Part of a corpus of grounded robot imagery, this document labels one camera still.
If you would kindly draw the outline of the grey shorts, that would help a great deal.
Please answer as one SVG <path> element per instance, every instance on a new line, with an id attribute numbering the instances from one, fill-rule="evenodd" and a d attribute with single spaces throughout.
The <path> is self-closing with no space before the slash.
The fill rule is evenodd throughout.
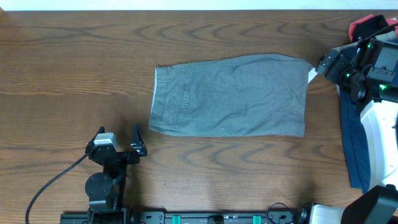
<path id="1" fill-rule="evenodd" d="M 157 67 L 149 129 L 171 136 L 302 137 L 313 66 L 279 54 Z"/>

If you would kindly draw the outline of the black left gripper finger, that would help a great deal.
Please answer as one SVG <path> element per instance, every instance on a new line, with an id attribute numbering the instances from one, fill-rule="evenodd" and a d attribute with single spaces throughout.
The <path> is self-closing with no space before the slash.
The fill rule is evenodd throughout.
<path id="1" fill-rule="evenodd" d="M 138 123 L 134 124 L 130 146 L 138 157 L 147 156 L 147 148 L 141 137 L 140 126 Z"/>
<path id="2" fill-rule="evenodd" d="M 105 133 L 104 126 L 101 126 L 94 136 L 94 142 L 101 142 L 103 140 L 103 134 Z"/>

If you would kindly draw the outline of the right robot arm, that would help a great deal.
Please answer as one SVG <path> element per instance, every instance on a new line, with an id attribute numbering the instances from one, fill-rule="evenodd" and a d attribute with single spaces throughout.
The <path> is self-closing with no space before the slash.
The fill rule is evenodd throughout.
<path id="1" fill-rule="evenodd" d="M 317 73 L 356 105 L 366 134 L 366 193 L 346 208 L 308 204 L 299 223 L 397 223 L 397 45 L 372 40 L 355 50 L 352 58 L 345 50 L 330 50 Z"/>

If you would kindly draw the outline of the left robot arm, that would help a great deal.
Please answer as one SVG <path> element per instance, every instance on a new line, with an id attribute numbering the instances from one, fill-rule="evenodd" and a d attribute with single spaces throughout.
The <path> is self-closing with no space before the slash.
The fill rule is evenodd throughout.
<path id="1" fill-rule="evenodd" d="M 118 152 L 114 133 L 100 127 L 86 146 L 89 160 L 101 165 L 102 172 L 91 175 L 85 184 L 89 197 L 89 223 L 139 223 L 135 212 L 123 205 L 128 165 L 138 164 L 147 155 L 139 124 L 134 125 L 130 151 Z"/>

